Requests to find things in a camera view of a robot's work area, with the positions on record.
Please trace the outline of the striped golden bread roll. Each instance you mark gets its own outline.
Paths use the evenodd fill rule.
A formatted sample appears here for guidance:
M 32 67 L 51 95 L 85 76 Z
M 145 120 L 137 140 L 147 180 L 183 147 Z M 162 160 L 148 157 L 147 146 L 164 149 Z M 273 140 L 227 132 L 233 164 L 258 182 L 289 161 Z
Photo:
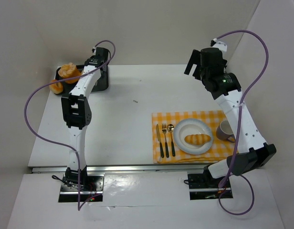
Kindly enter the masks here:
M 208 143 L 211 140 L 211 137 L 206 134 L 195 134 L 187 135 L 184 138 L 184 141 L 193 146 L 202 146 L 205 143 Z

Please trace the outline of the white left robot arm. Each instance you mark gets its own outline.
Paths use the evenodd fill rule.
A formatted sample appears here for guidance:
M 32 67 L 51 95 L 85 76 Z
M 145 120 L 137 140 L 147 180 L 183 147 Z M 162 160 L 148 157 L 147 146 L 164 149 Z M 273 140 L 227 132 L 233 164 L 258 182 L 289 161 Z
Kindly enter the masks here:
M 104 64 L 110 56 L 110 51 L 105 48 L 94 48 L 93 53 L 84 63 L 83 73 L 88 75 L 80 78 L 76 86 L 62 96 L 63 119 L 69 130 L 71 146 L 65 180 L 68 185 L 79 184 L 83 187 L 89 183 L 84 157 L 85 134 L 92 120 L 88 98 L 101 76 L 108 75 L 107 66 L 95 72 L 92 70 Z

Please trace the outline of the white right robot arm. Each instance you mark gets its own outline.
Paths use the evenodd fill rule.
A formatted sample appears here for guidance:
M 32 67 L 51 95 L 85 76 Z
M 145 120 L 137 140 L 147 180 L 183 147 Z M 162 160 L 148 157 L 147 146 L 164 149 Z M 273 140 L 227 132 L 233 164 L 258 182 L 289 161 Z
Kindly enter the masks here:
M 256 127 L 251 114 L 242 99 L 244 95 L 237 77 L 226 73 L 227 61 L 223 58 L 227 45 L 218 39 L 211 40 L 210 47 L 193 50 L 184 71 L 188 75 L 193 67 L 193 76 L 202 82 L 205 89 L 224 112 L 238 141 L 237 154 L 220 162 L 204 167 L 203 177 L 212 181 L 225 177 L 228 172 L 240 176 L 264 166 L 276 153 L 273 144 L 267 144 Z

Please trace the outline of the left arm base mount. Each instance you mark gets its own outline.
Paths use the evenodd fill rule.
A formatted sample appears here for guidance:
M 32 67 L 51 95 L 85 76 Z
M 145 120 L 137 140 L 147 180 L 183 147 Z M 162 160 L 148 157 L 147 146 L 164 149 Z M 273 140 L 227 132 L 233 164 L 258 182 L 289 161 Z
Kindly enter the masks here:
M 102 202 L 104 190 L 104 174 L 87 175 L 82 173 L 80 183 L 78 174 L 67 177 L 63 174 L 62 178 L 52 175 L 52 179 L 60 182 L 59 203 L 78 202 L 78 192 L 80 192 L 80 203 Z

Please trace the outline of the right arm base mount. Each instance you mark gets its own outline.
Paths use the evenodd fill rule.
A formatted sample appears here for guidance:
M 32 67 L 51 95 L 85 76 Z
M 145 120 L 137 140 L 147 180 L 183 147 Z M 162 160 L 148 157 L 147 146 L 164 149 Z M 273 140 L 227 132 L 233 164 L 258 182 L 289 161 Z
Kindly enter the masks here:
M 190 200 L 233 198 L 230 181 L 219 188 L 222 178 L 207 180 L 202 173 L 188 173 L 183 183 L 189 188 Z

